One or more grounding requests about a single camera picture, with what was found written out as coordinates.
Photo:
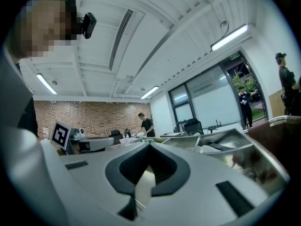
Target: ceiling light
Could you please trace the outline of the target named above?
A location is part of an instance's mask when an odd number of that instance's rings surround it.
[[[46,86],[47,89],[50,90],[50,92],[54,95],[56,95],[56,91],[49,85],[49,83],[47,82],[47,80],[44,78],[44,76],[41,73],[37,74],[38,79],[43,83],[43,85]]]
[[[241,27],[237,28],[233,32],[229,33],[227,36],[223,37],[219,41],[215,42],[211,45],[212,51],[218,50],[220,47],[224,46],[225,44],[229,43],[239,35],[245,33],[248,30],[248,25],[244,24]]]
[[[149,92],[147,92],[144,96],[142,96],[140,99],[145,99],[147,96],[149,96],[151,93],[153,93],[155,90],[159,89],[159,86],[155,86],[152,88]]]
[[[184,96],[186,96],[186,94],[185,94],[185,95],[182,95],[182,96],[179,96],[179,97],[175,98],[174,100],[180,99],[180,98],[182,98],[182,97],[184,97]]]

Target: ceiling vent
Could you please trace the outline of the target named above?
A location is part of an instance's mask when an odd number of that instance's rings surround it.
[[[113,68],[114,59],[115,59],[115,56],[116,56],[116,53],[117,53],[117,49],[118,49],[121,37],[122,37],[126,27],[127,27],[128,22],[131,19],[133,13],[134,13],[134,11],[129,10],[129,9],[127,10],[127,12],[124,15],[123,20],[120,24],[120,27],[118,29],[118,32],[117,32],[117,35],[116,35],[116,38],[115,38],[115,42],[114,42],[114,45],[113,45],[113,48],[112,48],[111,57],[110,57],[109,70],[111,70],[111,71],[112,71],[112,68]]]

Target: ceiling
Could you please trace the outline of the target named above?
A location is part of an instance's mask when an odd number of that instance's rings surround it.
[[[81,36],[71,46],[55,46],[44,57],[20,62],[34,99],[141,102],[154,86],[172,84],[199,60],[206,62],[210,45],[227,30],[220,27],[222,21],[229,22],[229,32],[256,21],[254,0],[76,1],[80,17],[92,12],[97,19],[92,37]],[[133,14],[112,56],[129,11]],[[57,82],[57,96],[37,73],[50,84]]]

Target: office chair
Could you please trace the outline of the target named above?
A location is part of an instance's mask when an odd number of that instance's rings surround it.
[[[109,137],[114,138],[114,145],[120,144],[120,139],[123,139],[123,135],[119,130],[111,130],[111,135]]]
[[[196,118],[187,120],[187,123],[184,125],[184,129],[186,130],[188,135],[195,134],[197,132],[199,132],[201,135],[204,134],[202,123]]]

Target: person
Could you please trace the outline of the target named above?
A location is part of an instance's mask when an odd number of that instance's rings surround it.
[[[6,38],[11,61],[42,57],[58,40],[75,40],[80,34],[75,0],[31,0],[17,16]],[[38,136],[38,124],[31,98],[18,124]]]
[[[145,128],[145,133],[144,133],[145,136],[155,137],[155,130],[151,119],[146,118],[143,113],[139,113],[138,117],[140,120],[142,120],[142,125],[138,133],[140,133],[143,130],[143,128]]]
[[[249,105],[249,97],[252,96],[252,95],[255,95],[257,93],[258,90],[255,90],[254,92],[252,93],[247,93],[245,92],[244,88],[243,87],[239,87],[239,100],[240,100],[240,105],[241,105],[241,110],[242,110],[242,113],[243,113],[243,119],[244,119],[244,122],[245,122],[245,125],[247,126],[246,124],[246,118],[248,118],[248,121],[249,121],[249,126],[250,127],[253,127],[252,124],[252,110],[251,110],[251,107]]]
[[[282,100],[285,105],[285,114],[301,116],[301,104],[299,100],[300,86],[296,82],[293,72],[286,67],[286,54],[276,53],[275,59],[279,65],[279,77],[284,91]]]

